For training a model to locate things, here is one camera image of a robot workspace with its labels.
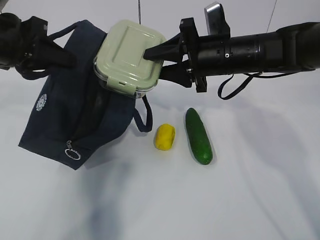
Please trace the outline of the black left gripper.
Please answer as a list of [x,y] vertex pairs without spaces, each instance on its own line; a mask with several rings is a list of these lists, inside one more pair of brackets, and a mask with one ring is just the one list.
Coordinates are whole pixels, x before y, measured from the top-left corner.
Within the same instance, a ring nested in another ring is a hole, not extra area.
[[52,73],[51,67],[73,68],[76,56],[47,36],[48,22],[32,16],[14,19],[14,66],[22,78],[33,81]]

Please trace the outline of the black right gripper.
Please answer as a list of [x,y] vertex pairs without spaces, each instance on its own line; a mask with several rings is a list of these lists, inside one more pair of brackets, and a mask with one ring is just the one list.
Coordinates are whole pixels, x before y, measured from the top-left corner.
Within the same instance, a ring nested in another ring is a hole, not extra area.
[[[159,79],[176,83],[185,88],[191,88],[192,83],[195,83],[196,92],[205,93],[207,92],[207,79],[200,74],[199,70],[198,52],[200,37],[194,18],[182,19],[179,29],[181,36],[174,36],[166,42],[146,49],[143,58],[154,62],[180,62],[163,66]],[[183,53],[188,56],[188,61],[181,62]]]

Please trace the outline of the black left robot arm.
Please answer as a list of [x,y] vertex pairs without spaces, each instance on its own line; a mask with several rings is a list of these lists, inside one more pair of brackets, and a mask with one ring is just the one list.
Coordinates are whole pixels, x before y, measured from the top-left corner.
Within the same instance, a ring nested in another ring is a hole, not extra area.
[[76,56],[55,43],[75,29],[71,25],[48,35],[48,22],[36,16],[22,21],[13,13],[0,15],[0,68],[15,70],[26,80],[52,74],[56,68],[73,68]]

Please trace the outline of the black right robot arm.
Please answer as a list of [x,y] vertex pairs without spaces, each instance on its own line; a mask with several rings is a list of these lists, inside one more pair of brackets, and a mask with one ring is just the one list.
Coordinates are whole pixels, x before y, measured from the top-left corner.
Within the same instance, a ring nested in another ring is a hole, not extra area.
[[230,36],[225,20],[217,33],[200,36],[193,18],[180,21],[179,34],[144,52],[144,59],[169,61],[160,79],[196,91],[207,91],[207,77],[244,74],[253,78],[275,78],[320,67],[320,24],[305,22],[269,33]]

